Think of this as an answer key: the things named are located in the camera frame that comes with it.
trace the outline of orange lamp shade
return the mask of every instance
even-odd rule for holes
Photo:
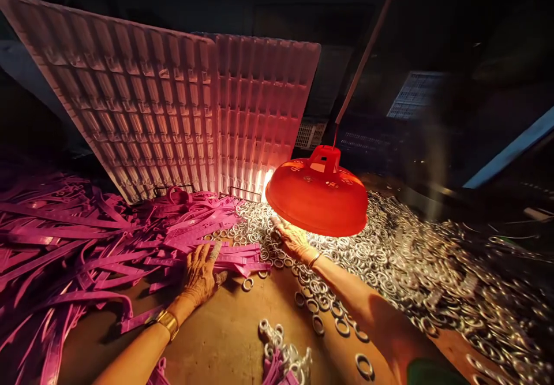
[[[332,237],[359,233],[368,220],[368,194],[339,161],[338,148],[320,145],[309,159],[280,165],[265,189],[267,202],[279,216],[309,232]]]

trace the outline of hand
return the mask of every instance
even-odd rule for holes
[[[209,248],[210,244],[200,245],[186,256],[188,281],[182,295],[189,297],[195,307],[208,301],[227,278],[227,271],[214,275],[214,264],[221,249],[221,242],[216,243],[208,257]]]
[[[306,265],[309,264],[317,255],[317,249],[308,243],[306,231],[298,226],[291,225],[279,216],[272,216],[271,222],[281,235],[285,252],[296,261]]]

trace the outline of gold bracelet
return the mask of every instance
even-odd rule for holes
[[[175,336],[177,336],[177,333],[179,333],[179,323],[177,322],[177,318],[167,310],[162,310],[161,313],[158,314],[155,319],[155,323],[161,324],[169,331],[170,342],[172,342],[173,339],[175,339]]]
[[[317,254],[315,255],[315,257],[313,258],[313,260],[310,261],[310,263],[308,264],[308,269],[311,270],[314,263],[316,262],[316,260],[321,256],[321,252],[317,252]]]

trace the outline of hanging lamp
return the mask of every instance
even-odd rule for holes
[[[385,0],[368,45],[335,120],[336,134],[369,54],[383,25],[391,0]],[[309,232],[345,237],[359,233],[367,222],[368,194],[363,183],[340,167],[340,150],[316,147],[310,158],[280,165],[265,188],[265,198],[281,217]]]

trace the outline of work surface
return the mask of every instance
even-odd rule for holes
[[[367,383],[358,373],[355,355],[364,353],[375,370],[375,383],[394,384],[395,379],[385,359],[373,343],[360,342],[354,332],[344,338],[338,334],[329,311],[320,313],[325,335],[318,337],[306,308],[294,302],[294,292],[300,290],[288,268],[273,269],[266,279],[253,277],[250,292],[241,289],[242,279],[230,279],[183,324],[164,356],[166,376],[177,384],[261,384],[263,374],[263,343],[258,336],[258,323],[268,319],[271,326],[280,323],[285,328],[285,343],[293,343],[301,354],[312,348],[312,384]],[[141,281],[126,290],[133,301],[135,314],[153,308],[176,294],[162,290],[149,296],[148,284]],[[142,331],[138,328],[123,336],[115,325],[116,305],[102,311],[91,311],[71,330],[63,352],[59,384],[90,383]],[[395,326],[383,325],[385,330]],[[470,353],[488,368],[501,372],[493,363],[475,352],[455,331],[441,331],[435,340],[439,349],[470,381],[475,373],[466,354]]]

